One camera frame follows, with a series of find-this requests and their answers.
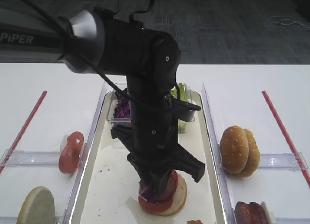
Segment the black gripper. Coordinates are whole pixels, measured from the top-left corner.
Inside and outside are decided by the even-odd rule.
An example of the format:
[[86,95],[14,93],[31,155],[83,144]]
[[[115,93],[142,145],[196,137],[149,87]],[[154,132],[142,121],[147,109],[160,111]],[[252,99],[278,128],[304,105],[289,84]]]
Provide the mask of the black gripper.
[[127,160],[140,177],[139,196],[155,197],[165,191],[172,170],[189,174],[199,182],[205,173],[205,163],[196,159],[178,142],[178,120],[173,119],[174,129],[168,142],[159,146],[159,130],[154,134],[154,126],[116,125],[111,129],[111,137],[117,138],[129,151]]

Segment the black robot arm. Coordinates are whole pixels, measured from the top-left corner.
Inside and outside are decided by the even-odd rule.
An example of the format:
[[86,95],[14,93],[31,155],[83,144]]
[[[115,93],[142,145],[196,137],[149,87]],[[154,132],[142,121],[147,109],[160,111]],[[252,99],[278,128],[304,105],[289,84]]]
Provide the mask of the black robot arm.
[[101,8],[59,21],[1,9],[0,54],[61,60],[77,74],[124,75],[131,125],[113,127],[111,135],[128,149],[142,182],[162,194],[173,170],[195,182],[204,176],[204,163],[178,142],[178,122],[191,121],[200,107],[171,95],[181,51],[170,34],[115,19]]

